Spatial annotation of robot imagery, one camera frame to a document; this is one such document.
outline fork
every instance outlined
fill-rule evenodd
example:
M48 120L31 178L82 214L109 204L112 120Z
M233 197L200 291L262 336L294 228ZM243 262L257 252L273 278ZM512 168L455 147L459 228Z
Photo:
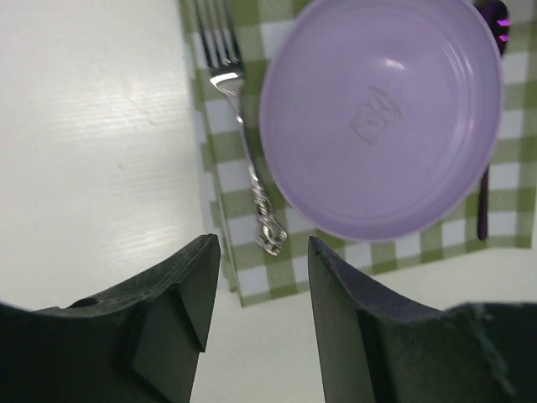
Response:
M269 194L258 173L251 139L244 123L242 90L246 82L246 71L233 27L231 9L227 0L193 0L193 3L210 82L226 96L237 114L258 219L256 242L267 253L277 256L284 247L287 233L274 215Z

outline table surface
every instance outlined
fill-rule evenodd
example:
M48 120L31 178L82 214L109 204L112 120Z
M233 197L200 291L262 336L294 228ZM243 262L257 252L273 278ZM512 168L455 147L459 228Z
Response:
M0 56L1 301L68 306L204 232L174 0L7 0ZM537 301L535 261L491 250L378 279L439 308ZM241 309L219 290L192 401L322 402L309 296Z

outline green checkered placemat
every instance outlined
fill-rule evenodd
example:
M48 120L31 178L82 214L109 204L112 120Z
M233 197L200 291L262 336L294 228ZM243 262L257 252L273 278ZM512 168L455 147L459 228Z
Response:
M207 230L221 236L224 274L243 306L308 289L310 235L319 236L369 274L491 247L530 247L537 180L537 0L505 1L512 27L503 59L506 110L490 170L488 241L476 237L476 190L444 222L395 242L375 244L347 242L315 229L289 207L264 163L258 130L263 76L310 0L230 0L248 75L246 124L274 208L289 232L278 257L265 254L254 242L256 220L241 139L231 107L209 83L191 2L180 0L180 12L206 186Z

